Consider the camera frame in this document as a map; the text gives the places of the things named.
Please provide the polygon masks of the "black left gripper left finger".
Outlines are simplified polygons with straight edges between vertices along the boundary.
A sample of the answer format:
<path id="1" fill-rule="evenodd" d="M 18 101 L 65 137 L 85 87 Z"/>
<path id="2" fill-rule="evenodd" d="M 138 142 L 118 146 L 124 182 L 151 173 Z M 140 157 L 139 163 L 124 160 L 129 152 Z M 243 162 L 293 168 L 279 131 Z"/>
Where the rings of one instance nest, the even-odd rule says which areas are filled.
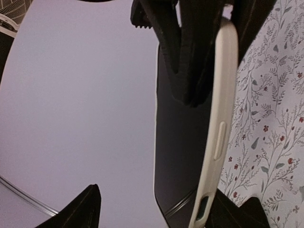
<path id="1" fill-rule="evenodd" d="M 87 186 L 58 214 L 38 225 L 38 228 L 98 228 L 101 194 L 97 184 Z"/>

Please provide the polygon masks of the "white cased phone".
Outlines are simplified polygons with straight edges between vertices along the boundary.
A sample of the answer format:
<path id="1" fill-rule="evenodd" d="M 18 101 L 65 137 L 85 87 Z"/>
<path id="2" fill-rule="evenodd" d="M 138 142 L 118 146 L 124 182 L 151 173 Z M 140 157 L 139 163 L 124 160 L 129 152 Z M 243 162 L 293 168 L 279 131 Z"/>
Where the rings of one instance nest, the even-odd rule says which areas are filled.
<path id="1" fill-rule="evenodd" d="M 211 86 L 198 107 L 171 94 L 158 51 L 154 195 L 170 228 L 202 228 L 215 198 L 231 131 L 238 67 L 238 35 L 223 18 L 211 64 Z"/>

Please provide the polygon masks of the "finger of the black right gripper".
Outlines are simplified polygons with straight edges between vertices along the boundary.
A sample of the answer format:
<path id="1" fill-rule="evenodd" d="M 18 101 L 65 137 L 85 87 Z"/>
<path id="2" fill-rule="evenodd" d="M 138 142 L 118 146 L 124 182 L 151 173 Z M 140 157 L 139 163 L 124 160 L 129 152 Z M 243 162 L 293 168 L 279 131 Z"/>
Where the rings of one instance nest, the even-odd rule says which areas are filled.
<path id="1" fill-rule="evenodd" d="M 134 0 L 131 7 L 132 25 L 153 29 L 164 54 L 166 68 L 181 74 L 181 28 L 178 23 L 177 0 Z"/>
<path id="2" fill-rule="evenodd" d="M 181 69 L 174 97 L 184 105 L 204 102 L 213 84 L 215 39 L 225 4 L 232 4 L 240 62 L 274 7 L 273 0 L 181 0 Z"/>

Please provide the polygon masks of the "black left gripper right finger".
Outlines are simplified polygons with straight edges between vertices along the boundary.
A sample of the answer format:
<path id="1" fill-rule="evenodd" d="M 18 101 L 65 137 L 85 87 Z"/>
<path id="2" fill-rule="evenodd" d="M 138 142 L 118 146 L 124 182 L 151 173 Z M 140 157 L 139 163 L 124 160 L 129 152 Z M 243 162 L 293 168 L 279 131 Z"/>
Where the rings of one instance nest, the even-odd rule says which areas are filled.
<path id="1" fill-rule="evenodd" d="M 238 207 L 223 192 L 217 190 L 206 228 L 270 228 L 261 202 L 249 198 Z"/>

